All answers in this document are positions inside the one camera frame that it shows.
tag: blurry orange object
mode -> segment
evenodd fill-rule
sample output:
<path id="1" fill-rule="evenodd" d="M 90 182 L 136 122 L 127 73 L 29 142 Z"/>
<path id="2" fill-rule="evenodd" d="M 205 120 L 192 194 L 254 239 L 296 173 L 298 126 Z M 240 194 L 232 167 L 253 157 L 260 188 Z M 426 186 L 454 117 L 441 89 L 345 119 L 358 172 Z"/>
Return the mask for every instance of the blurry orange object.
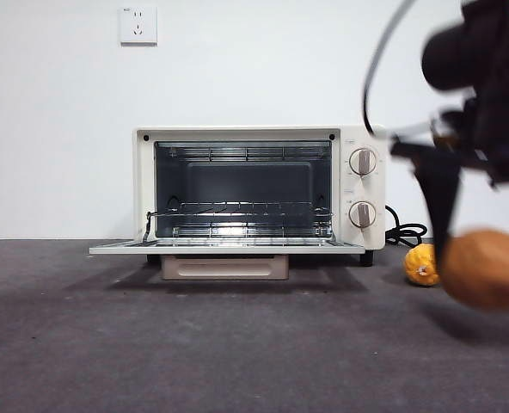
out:
<path id="1" fill-rule="evenodd" d="M 411 249 L 403 262 L 406 274 L 411 282 L 419 286 L 431 287 L 440 282 L 436 271 L 434 246 L 422 243 Z"/>
<path id="2" fill-rule="evenodd" d="M 453 299 L 482 310 L 509 310 L 509 234 L 479 230 L 452 238 L 440 275 Z"/>

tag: control knob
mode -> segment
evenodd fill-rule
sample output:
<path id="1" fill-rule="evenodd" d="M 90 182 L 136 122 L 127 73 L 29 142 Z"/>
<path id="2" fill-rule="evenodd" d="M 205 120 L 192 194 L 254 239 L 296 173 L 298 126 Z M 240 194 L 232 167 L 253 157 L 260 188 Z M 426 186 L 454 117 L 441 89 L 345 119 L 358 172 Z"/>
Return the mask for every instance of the control knob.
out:
<path id="1" fill-rule="evenodd" d="M 371 149 L 358 149 L 350 156 L 350 168 L 357 175 L 369 175 L 376 167 L 377 155 Z"/>
<path id="2" fill-rule="evenodd" d="M 377 211 L 369 202 L 357 202 L 350 208 L 350 220 L 358 228 L 367 228 L 375 222 Z"/>

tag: oven control panel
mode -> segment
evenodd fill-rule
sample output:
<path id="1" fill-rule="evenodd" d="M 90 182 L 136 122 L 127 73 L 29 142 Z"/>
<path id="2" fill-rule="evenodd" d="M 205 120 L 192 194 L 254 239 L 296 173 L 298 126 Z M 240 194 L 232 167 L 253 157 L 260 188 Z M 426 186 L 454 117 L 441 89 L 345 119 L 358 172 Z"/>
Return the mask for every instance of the oven control panel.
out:
<path id="1" fill-rule="evenodd" d="M 340 240 L 380 250 L 385 244 L 384 133 L 359 127 L 340 136 Z"/>

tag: black cable wire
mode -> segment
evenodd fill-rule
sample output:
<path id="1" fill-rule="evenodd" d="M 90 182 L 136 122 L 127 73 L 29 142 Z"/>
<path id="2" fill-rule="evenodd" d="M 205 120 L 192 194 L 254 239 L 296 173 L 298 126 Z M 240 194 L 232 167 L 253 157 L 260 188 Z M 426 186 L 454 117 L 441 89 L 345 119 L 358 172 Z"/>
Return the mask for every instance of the black cable wire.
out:
<path id="1" fill-rule="evenodd" d="M 403 224 L 400 225 L 400 219 L 398 218 L 398 214 L 394 209 L 390 206 L 386 206 L 386 210 L 389 211 L 394 217 L 394 222 L 396 226 L 388 231 L 386 231 L 386 243 L 390 245 L 398 245 L 399 243 L 403 243 L 410 248 L 414 248 L 417 245 L 423 243 L 423 236 L 428 233 L 428 228 L 426 228 L 423 224 Z M 417 238 L 417 243 L 410 243 L 406 238 Z"/>
<path id="2" fill-rule="evenodd" d="M 365 129 L 367 129 L 367 132 L 369 132 L 371 136 L 375 136 L 375 132 L 373 131 L 371 123 L 369 122 L 369 117 L 367 115 L 367 101 L 369 89 L 371 88 L 371 83 L 373 82 L 373 78 L 375 77 L 375 72 L 377 71 L 378 64 L 381 60 L 381 57 L 383 56 L 384 48 L 386 47 L 390 39 L 390 36 L 394 33 L 394 30 L 396 30 L 396 27 L 402 21 L 403 17 L 406 15 L 406 13 L 408 12 L 409 8 L 413 5 L 413 3 L 415 3 L 415 0 L 404 0 L 403 3 L 400 4 L 398 10 L 394 13 L 392 18 L 390 19 L 388 26 L 386 27 L 386 29 L 384 29 L 381 39 L 378 42 L 377 50 L 373 55 L 369 71 L 367 72 L 367 77 L 365 78 L 364 101 L 363 101 L 364 123 Z"/>

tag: electrical outlet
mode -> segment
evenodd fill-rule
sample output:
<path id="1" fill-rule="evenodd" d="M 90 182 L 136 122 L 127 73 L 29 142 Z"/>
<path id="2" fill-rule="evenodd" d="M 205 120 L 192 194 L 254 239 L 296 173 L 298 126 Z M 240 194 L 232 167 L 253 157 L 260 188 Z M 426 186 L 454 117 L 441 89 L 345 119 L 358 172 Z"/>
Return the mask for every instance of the electrical outlet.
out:
<path id="1" fill-rule="evenodd" d="M 157 7 L 124 7 L 120 10 L 122 46 L 157 44 Z"/>

